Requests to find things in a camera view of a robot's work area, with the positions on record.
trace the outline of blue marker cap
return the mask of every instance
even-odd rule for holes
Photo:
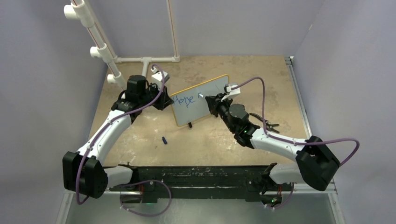
[[[168,142],[166,141],[165,137],[162,137],[163,143],[166,145]]]

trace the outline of whiteboard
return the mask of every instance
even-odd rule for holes
[[[230,82],[228,75],[222,75],[170,96],[173,100],[172,111],[177,126],[183,126],[206,115],[209,115],[205,96],[216,96],[224,93],[224,86]]]

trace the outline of pvc pipe fitting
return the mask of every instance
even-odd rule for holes
[[[93,57],[93,58],[101,58],[97,47],[91,47],[89,49],[89,53],[91,54],[91,57]]]
[[[113,74],[107,75],[107,82],[108,83],[116,83],[122,90],[127,89],[127,82],[125,81],[124,77],[122,77],[121,72],[119,72],[118,76],[114,76]]]
[[[107,44],[105,44],[105,46],[102,48],[97,48],[97,51],[99,52],[100,57],[103,59],[105,63],[110,63],[113,61],[113,56],[111,55],[110,50],[107,47]]]
[[[84,1],[82,1],[81,5],[72,5],[71,7],[73,7],[74,12],[76,12],[77,17],[80,19],[84,27],[90,28],[94,25],[95,21],[93,20],[91,12]]]
[[[79,17],[71,5],[65,5],[63,8],[63,13],[68,20],[79,20]]]

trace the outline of beige tabletop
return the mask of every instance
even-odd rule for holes
[[[158,64],[170,74],[170,80],[166,83],[169,95],[224,74],[230,76],[230,82],[238,84],[260,76],[266,85],[265,118],[280,124],[277,127],[280,134],[306,138],[283,56],[183,56],[179,63]],[[127,80],[131,75],[141,74],[142,64],[121,63],[118,67]],[[117,85],[104,83],[91,136],[105,121],[119,93]],[[247,112],[261,114],[261,82],[255,80],[241,87],[241,94],[234,99],[234,103],[243,104]],[[256,118],[249,119],[260,125]],[[129,162],[134,166],[212,166],[291,162],[274,153],[241,147],[220,118],[207,116],[192,126],[192,129],[188,126],[177,127],[170,106],[164,111],[149,107],[120,136],[104,165]]]

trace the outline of gray wall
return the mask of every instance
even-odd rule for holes
[[[0,223],[54,223],[62,157],[88,138],[105,65],[68,3],[0,3]]]
[[[396,1],[322,6],[294,58],[314,134],[361,141],[335,176],[347,223],[394,223]],[[331,145],[344,159],[354,145]]]
[[[181,55],[294,55],[323,0],[173,0]],[[120,56],[172,56],[166,0],[92,1]]]

